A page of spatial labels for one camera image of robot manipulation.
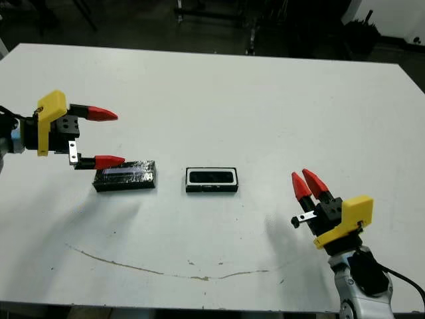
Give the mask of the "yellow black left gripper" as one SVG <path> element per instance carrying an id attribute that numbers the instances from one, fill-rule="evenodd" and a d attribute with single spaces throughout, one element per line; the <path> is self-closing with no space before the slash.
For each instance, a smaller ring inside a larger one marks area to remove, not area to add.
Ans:
<path id="1" fill-rule="evenodd" d="M 39 157 L 49 153 L 66 154 L 74 169 L 108 169 L 125 162 L 118 156 L 94 156 L 79 158 L 76 139 L 80 136 L 78 118 L 95 122 L 114 121 L 118 115 L 104 108 L 71 104 L 68 109 L 66 96 L 54 90 L 37 102 L 31 117 L 21 120 L 21 136 L 26 149 L 34 150 Z"/>

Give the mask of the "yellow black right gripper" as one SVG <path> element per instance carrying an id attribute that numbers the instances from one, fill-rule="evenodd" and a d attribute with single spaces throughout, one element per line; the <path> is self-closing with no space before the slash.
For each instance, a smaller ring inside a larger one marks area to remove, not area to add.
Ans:
<path id="1" fill-rule="evenodd" d="M 352 251 L 363 242 L 360 233 L 372 223 L 373 199 L 362 195 L 349 200 L 334 198 L 326 184 L 312 171 L 302 170 L 305 181 L 292 172 L 292 185 L 304 213 L 292 217 L 297 229 L 307 223 L 315 236 L 313 243 L 329 256 Z M 319 201 L 315 205 L 311 195 Z"/>

